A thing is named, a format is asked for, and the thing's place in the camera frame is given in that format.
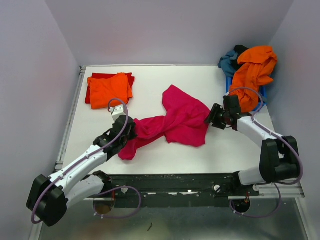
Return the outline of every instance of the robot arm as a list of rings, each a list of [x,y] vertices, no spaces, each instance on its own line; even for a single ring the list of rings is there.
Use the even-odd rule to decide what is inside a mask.
[[[99,171],[92,175],[87,175],[96,167],[118,154],[129,140],[136,137],[134,132],[136,124],[132,118],[128,117],[124,131],[116,141],[110,144],[119,135],[126,121],[126,116],[119,114],[117,108],[114,113],[120,116],[117,116],[118,118],[114,115],[112,116],[114,117],[113,119],[116,119],[112,128],[97,137],[85,153],[49,177],[41,174],[34,180],[26,206],[31,211],[36,207],[35,214],[47,226],[50,227],[56,224],[72,205],[101,193],[105,184],[109,183],[110,178],[103,172]],[[50,185],[50,189],[47,190],[36,206],[41,194]]]
[[[249,112],[241,113],[238,96],[224,96],[223,108],[217,103],[214,104],[205,122],[222,130],[229,125],[261,148],[259,166],[235,173],[241,185],[273,183],[300,175],[297,158],[282,142],[286,141],[298,153],[296,139],[292,136],[284,137],[274,133],[264,126],[259,127],[261,123],[256,124],[256,120]]]

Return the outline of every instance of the red cloth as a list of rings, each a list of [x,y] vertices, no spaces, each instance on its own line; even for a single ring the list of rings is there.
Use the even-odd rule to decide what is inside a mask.
[[[132,160],[138,148],[165,136],[168,143],[180,143],[200,147],[206,143],[209,108],[199,100],[171,85],[162,97],[166,116],[156,116],[142,120],[135,119],[135,139],[128,141],[118,154],[122,160]]]
[[[115,75],[117,74],[109,74],[109,73],[92,73],[92,78],[94,79],[110,79],[112,77],[114,77]],[[134,84],[134,81],[135,81],[135,77],[132,76],[132,72],[130,73],[126,73],[125,74],[127,77],[128,77],[128,82],[129,82],[129,85],[130,85],[130,88],[132,89],[132,85]],[[90,86],[87,87],[86,89],[86,96],[85,96],[85,100],[84,102],[86,104],[90,104]]]

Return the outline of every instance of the white table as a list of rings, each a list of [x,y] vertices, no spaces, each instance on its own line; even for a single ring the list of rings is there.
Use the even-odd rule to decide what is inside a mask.
[[[112,127],[113,119],[106,109],[92,110],[85,104],[87,79],[92,73],[133,73],[133,99],[127,105],[132,118],[144,119],[165,115],[162,93],[175,85],[199,99],[209,109],[222,104],[225,75],[217,66],[94,66],[87,67],[76,104],[63,167],[74,161],[93,140]],[[273,129],[266,106],[256,115],[265,126]],[[166,142],[162,137],[137,150],[131,161],[114,156],[94,171],[107,174],[206,174],[233,173],[257,166],[260,148],[246,136],[232,129],[209,127],[206,144],[195,148]]]

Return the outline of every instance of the cloth pile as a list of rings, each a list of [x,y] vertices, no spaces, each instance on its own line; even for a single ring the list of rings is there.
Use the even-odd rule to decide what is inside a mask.
[[[278,58],[271,46],[246,48],[234,47],[220,59],[218,64],[227,77],[233,78],[230,91],[238,87],[247,87],[259,92],[260,86],[273,81],[273,72]],[[259,103],[259,97],[248,89],[237,89],[230,95],[237,95],[243,113],[252,111]]]
[[[91,104],[92,109],[108,107],[110,99],[119,98],[128,103],[133,97],[132,86],[135,77],[132,73],[104,74],[93,73],[88,77],[85,103]],[[117,100],[111,102],[110,106],[115,107],[121,103]]]

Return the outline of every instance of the blue cloth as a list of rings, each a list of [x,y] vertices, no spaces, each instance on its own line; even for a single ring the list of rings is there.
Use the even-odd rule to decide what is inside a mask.
[[[232,51],[229,51],[225,56],[220,58],[218,67],[222,69],[222,71],[227,77],[231,77],[231,78],[234,77],[236,70],[232,67],[231,60],[236,60],[237,57],[238,57],[238,53],[232,50]]]

